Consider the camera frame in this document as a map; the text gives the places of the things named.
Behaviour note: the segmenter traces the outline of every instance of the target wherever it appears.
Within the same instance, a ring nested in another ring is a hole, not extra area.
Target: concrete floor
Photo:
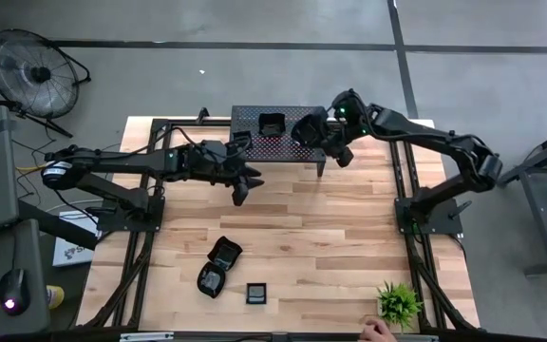
[[[406,44],[547,47],[547,0],[396,4]],[[6,28],[66,39],[394,43],[385,0],[0,0],[0,29]],[[326,105],[348,87],[367,101],[406,111],[393,51],[65,51],[90,68],[94,81],[58,121],[75,138],[55,137],[52,149],[118,143],[127,116],[196,115],[203,106],[229,115],[231,105]],[[501,154],[504,169],[547,138],[546,54],[408,53],[407,60],[419,117],[441,129],[479,135]],[[47,142],[41,127],[19,126],[18,141]],[[27,150],[14,148],[18,165],[32,164]],[[456,172],[453,161],[444,165],[449,176]],[[42,208],[58,204],[37,177],[30,179]],[[69,200],[90,198],[68,193]],[[467,199],[474,204],[462,214],[464,244],[482,326],[547,337],[547,276],[522,274],[546,260],[522,189],[511,184],[462,196]]]

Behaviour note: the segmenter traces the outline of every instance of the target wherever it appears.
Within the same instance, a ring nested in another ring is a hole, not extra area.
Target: computer mouse
[[[0,305],[9,315],[23,313],[30,305],[27,271],[13,269],[0,279]]]

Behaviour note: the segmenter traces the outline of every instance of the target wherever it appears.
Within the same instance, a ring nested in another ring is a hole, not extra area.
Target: hand
[[[386,322],[381,319],[370,319],[360,334],[359,341],[365,342],[397,342],[389,331]]]

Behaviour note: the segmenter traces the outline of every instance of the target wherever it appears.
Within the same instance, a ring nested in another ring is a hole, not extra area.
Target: green plant
[[[404,283],[385,284],[386,288],[383,291],[378,289],[381,318],[388,324],[400,325],[400,329],[404,331],[405,328],[410,328],[411,319],[422,309],[424,303],[418,302],[413,289]]]

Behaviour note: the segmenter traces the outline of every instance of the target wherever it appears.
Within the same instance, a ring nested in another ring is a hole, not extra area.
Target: wooden tabletop
[[[147,144],[152,119],[128,118],[121,151]],[[226,142],[229,137],[227,127],[185,130],[196,142]],[[182,143],[186,140],[175,132],[172,146]],[[359,332],[377,313],[377,288],[384,281],[410,284],[410,276],[393,212],[397,195],[389,145],[364,138],[350,148],[353,162],[342,170],[328,160],[320,180],[315,164],[252,163],[265,184],[251,190],[241,207],[232,203],[233,190],[222,185],[192,180],[165,184],[166,209],[151,256],[141,330]],[[444,181],[440,154],[419,147],[414,153],[421,186]],[[132,188],[139,179],[120,174],[113,180]],[[408,182],[406,189],[410,195]],[[221,295],[212,299],[198,290],[196,281],[221,236],[238,243],[244,253],[228,273]],[[441,287],[478,326],[461,249],[449,237],[431,240]],[[127,241],[128,234],[119,232],[98,245],[78,324],[92,318],[118,285]],[[246,283],[251,282],[267,283],[267,305],[245,304]],[[134,285],[129,293],[125,319]],[[429,291],[424,296],[434,324]]]

